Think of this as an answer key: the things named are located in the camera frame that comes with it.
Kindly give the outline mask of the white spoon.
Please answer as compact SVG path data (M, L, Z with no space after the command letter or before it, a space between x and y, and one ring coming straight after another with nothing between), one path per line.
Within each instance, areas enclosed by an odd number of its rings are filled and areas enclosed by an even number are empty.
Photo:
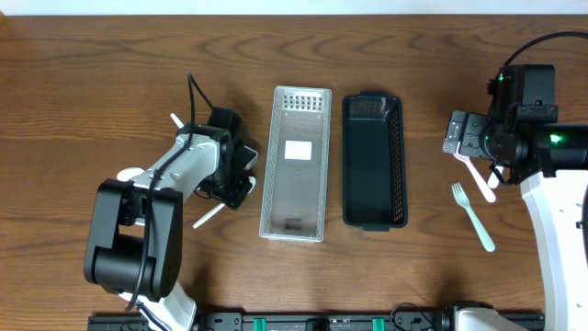
M255 188L255 184L256 184L256 179L255 177L249 177L249 180L252 184L252 186L250 187L248 194L250 194L254 188ZM206 223L209 219L211 219L214 215L216 215L219 211L221 211L223 208L225 207L224 203L220 203L218 204L216 207L214 207L213 209L211 209L209 212L207 212L204 216L202 216L198 221L196 221L193 224L193 228L197 229L199 228L199 226L203 225L204 223Z
M170 117L178 129L182 129L185 126L185 123L179 119L175 113L171 113Z

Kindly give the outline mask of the pale green plastic fork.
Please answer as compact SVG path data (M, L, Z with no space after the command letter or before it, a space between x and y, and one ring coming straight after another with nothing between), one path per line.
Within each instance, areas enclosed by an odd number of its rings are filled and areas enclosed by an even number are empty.
M469 216L470 221L472 223L472 226L473 226L474 230L476 231L483 248L487 252L494 252L496 249L495 243L493 242L489 233L486 231L485 227L481 223L481 221L480 221L479 217L477 216L477 214L475 213L475 211L472 209L472 207L470 205L469 198L468 198L466 192L464 191L463 187L460 185L459 182L456 182L451 185L451 190L452 190L452 193L454 195L454 198L455 198L457 204L460 207L462 207L466 211L467 215Z

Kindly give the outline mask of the clear mesh plastic basket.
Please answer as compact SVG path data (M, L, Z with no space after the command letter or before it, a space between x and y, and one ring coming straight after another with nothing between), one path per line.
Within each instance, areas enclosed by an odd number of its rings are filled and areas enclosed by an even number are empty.
M332 91L277 86L272 106L259 235L323 240Z

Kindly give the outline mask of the white spoon horizontal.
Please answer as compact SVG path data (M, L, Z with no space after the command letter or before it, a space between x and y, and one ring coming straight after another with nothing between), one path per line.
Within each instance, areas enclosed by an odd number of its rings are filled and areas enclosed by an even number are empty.
M128 167L120 170L117 173L116 179L118 181L127 182L133 181L133 179L144 173L144 170L140 167Z

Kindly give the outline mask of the black mesh plastic basket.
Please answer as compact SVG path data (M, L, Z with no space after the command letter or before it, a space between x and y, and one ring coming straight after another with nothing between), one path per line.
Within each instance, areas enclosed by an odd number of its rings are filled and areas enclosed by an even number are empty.
M401 100L362 91L343 99L343 220L364 231L408 223Z

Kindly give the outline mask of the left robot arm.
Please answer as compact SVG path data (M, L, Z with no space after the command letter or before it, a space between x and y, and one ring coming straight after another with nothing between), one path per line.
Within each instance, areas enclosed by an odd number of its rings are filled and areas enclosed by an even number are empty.
M178 281L183 206L197 190L238 209L254 186L257 152L239 126L186 124L151 167L97 189L84 276L136 308L155 330L191 330L198 306Z

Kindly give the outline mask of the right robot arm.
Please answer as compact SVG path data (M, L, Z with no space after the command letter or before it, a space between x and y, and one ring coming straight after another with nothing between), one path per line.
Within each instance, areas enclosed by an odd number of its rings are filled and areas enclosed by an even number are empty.
M546 115L485 116L456 110L444 152L464 163L483 197L492 187L472 164L490 161L493 179L519 186L530 214L545 292L547 330L587 327L587 128Z

